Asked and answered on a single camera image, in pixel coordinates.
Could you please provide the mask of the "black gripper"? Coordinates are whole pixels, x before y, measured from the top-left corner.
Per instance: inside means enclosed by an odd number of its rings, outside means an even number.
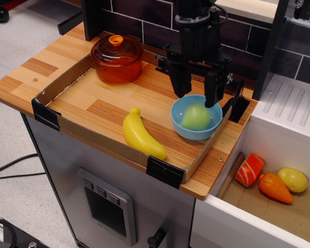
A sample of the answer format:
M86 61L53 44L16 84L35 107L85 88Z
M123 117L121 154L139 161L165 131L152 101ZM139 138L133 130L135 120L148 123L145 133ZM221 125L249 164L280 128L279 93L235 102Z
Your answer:
M231 59L223 55L221 47L221 27L227 21L220 18L218 10L179 10L175 17L179 28L180 43L167 44L165 50L166 70L179 98L192 90L188 64L204 62L205 107L211 108L224 97L226 85L233 80L229 71Z

